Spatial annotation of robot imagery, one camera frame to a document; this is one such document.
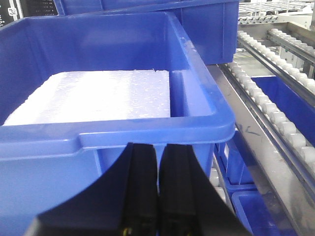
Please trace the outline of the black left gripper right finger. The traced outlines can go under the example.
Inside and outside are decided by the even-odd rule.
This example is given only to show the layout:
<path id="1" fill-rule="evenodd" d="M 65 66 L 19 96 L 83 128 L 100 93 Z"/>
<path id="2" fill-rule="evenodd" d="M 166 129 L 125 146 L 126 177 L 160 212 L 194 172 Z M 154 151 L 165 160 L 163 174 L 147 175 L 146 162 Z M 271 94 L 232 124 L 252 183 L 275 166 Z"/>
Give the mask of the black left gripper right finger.
<path id="1" fill-rule="evenodd" d="M 168 144 L 159 168 L 161 236 L 247 236 L 190 145 Z"/>

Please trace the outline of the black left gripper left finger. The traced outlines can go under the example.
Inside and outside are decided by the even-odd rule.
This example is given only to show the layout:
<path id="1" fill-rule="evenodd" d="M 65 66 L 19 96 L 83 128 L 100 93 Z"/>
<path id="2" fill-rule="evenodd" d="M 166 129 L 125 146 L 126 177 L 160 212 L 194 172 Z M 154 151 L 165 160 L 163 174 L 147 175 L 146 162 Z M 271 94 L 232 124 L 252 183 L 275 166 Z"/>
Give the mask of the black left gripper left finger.
<path id="1" fill-rule="evenodd" d="M 152 145 L 128 143 L 86 189 L 38 214 L 27 236 L 154 236 L 157 159 Z"/>

